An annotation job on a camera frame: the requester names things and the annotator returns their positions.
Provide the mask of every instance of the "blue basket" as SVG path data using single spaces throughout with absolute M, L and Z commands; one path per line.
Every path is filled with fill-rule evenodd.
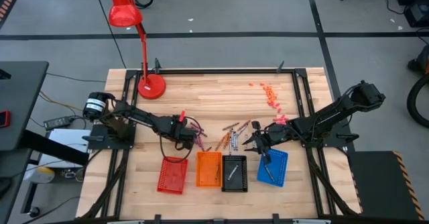
M 283 187 L 286 177 L 286 166 L 288 165 L 288 153 L 279 150 L 269 150 L 268 154 L 271 156 L 271 163 L 267 164 L 267 167 L 273 175 L 275 182 L 271 180 L 267 170 L 264 168 L 262 156 L 257 171 L 257 180 L 274 186 Z

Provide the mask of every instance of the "black basket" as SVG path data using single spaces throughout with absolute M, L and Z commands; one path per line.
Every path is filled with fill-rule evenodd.
M 246 156 L 222 156 L 222 191 L 223 192 L 247 192 L 247 161 Z

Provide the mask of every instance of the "robotic arm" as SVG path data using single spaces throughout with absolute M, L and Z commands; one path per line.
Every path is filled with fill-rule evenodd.
M 113 105 L 113 111 L 109 111 L 109 100 Z M 185 127 L 185 116 L 155 116 L 137 107 L 129 105 L 126 101 L 117 101 L 110 93 L 91 93 L 83 109 L 83 117 L 90 121 L 98 120 L 108 128 L 109 136 L 118 140 L 128 138 L 127 124 L 125 120 L 132 120 L 152 130 L 160 137 L 176 142 L 176 149 L 191 150 L 196 136 L 195 130 Z
M 252 122 L 256 131 L 244 144 L 255 141 L 257 147 L 247 151 L 262 154 L 264 163 L 269 164 L 271 158 L 267 152 L 272 146 L 290 140 L 300 140 L 305 148 L 318 147 L 331 134 L 333 125 L 357 111 L 368 112 L 379 108 L 384 99 L 385 96 L 374 84 L 361 81 L 349 88 L 335 102 L 308 117 L 289 120 L 285 125 L 272 123 L 264 129 L 261 129 L 259 122 Z M 350 135 L 347 143 L 358 137 L 358 135 Z

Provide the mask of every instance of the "black desk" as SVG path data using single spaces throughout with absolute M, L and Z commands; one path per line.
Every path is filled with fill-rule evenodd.
M 85 165 L 88 154 L 25 130 L 48 69 L 47 62 L 0 62 L 11 75 L 0 80 L 0 111 L 9 110 L 10 126 L 0 129 L 0 177 L 12 178 L 11 188 L 0 199 L 0 224 L 9 219 L 32 150 Z

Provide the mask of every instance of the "red desk lamp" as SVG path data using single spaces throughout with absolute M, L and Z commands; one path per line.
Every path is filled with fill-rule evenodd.
M 158 74 L 147 73 L 146 31 L 141 24 L 142 20 L 143 16 L 136 8 L 134 0 L 113 0 L 113 6 L 109 13 L 109 23 L 115 27 L 135 26 L 141 39 L 143 76 L 138 85 L 139 93 L 145 99 L 157 99 L 166 91 L 166 82 Z

